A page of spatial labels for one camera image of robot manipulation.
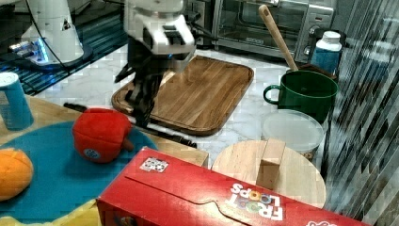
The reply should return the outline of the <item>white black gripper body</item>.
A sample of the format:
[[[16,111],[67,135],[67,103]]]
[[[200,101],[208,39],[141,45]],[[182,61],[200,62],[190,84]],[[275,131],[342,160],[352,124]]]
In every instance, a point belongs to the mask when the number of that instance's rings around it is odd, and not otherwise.
[[[135,69],[155,68],[179,73],[196,50],[183,15],[157,18],[139,13],[124,16],[128,34],[128,62]]]

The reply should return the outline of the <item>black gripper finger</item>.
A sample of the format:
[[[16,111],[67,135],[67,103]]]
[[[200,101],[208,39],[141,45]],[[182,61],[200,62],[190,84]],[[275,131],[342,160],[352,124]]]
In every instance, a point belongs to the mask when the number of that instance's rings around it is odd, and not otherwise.
[[[136,73],[130,87],[125,95],[125,100],[129,103],[139,103],[143,98],[143,78],[141,73]]]
[[[163,75],[161,73],[137,73],[134,79],[133,106],[136,125],[146,127],[154,108]]]

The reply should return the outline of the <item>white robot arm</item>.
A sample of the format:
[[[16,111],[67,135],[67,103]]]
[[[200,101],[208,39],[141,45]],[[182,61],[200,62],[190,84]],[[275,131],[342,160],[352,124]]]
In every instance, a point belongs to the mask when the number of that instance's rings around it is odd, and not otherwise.
[[[166,72],[179,73],[196,50],[186,23],[186,0],[125,0],[124,30],[128,35],[126,72],[134,73],[127,97],[136,125],[148,124]]]

